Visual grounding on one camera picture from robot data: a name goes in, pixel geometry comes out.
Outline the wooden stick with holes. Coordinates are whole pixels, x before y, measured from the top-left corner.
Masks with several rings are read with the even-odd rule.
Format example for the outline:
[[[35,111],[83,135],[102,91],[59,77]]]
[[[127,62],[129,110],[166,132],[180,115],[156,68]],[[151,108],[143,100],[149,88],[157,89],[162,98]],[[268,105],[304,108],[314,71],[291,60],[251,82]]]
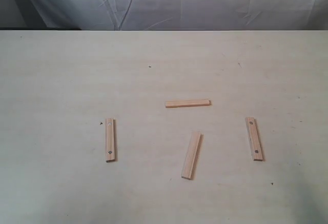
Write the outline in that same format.
[[[247,126],[252,160],[264,161],[256,119],[253,117],[246,117],[245,123]]]
[[[114,119],[106,119],[106,162],[115,161]]]

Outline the plain wooden stick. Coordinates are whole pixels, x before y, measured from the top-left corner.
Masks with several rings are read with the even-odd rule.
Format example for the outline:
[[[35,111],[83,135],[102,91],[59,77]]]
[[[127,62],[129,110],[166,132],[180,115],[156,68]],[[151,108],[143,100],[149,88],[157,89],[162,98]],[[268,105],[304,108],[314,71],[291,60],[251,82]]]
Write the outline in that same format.
[[[178,100],[178,101],[166,101],[166,108],[183,108],[183,107],[200,107],[210,106],[211,101],[209,99],[197,99],[197,100]]]
[[[193,132],[190,143],[187,149],[186,157],[184,160],[181,177],[184,179],[191,180],[194,171],[195,160],[201,141],[202,134],[199,131]]]

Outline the white backdrop cloth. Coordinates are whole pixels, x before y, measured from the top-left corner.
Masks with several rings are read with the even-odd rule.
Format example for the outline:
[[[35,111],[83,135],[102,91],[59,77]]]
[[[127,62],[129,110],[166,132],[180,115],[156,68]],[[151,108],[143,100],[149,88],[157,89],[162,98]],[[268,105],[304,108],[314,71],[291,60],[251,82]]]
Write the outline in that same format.
[[[327,0],[1,0],[1,27],[325,30]]]

